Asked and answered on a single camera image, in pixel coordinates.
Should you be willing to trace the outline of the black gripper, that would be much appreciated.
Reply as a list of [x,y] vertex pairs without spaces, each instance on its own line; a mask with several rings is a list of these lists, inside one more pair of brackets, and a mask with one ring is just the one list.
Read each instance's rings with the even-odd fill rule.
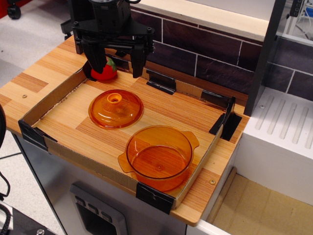
[[[131,4],[138,4],[138,0],[90,0],[95,15],[95,20],[75,22],[73,29],[98,40],[118,42],[129,39],[131,42],[143,41],[137,44],[131,51],[131,64],[133,78],[138,78],[143,73],[147,56],[155,49],[152,27],[134,21],[131,17]],[[106,66],[105,49],[99,42],[80,40],[84,54],[97,73],[103,73]]]

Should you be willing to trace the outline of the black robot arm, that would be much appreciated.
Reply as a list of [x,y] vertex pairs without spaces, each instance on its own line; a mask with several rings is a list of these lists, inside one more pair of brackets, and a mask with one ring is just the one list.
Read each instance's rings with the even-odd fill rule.
[[131,17],[137,0],[70,0],[68,2],[76,52],[102,73],[107,48],[130,55],[133,77],[143,73],[147,56],[154,51],[155,30]]

